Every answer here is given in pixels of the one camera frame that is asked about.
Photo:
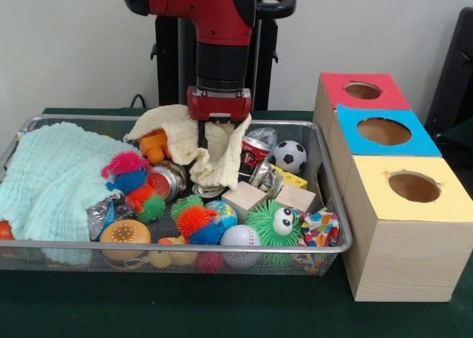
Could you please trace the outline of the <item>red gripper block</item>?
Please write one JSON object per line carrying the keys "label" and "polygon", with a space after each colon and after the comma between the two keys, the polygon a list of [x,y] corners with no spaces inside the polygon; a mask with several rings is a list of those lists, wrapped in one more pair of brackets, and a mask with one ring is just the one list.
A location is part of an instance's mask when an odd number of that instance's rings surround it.
{"label": "red gripper block", "polygon": [[187,90],[189,116],[198,121],[198,147],[208,147],[205,136],[206,121],[211,119],[228,119],[244,121],[251,112],[252,96],[248,88],[239,92],[210,92],[197,87]]}

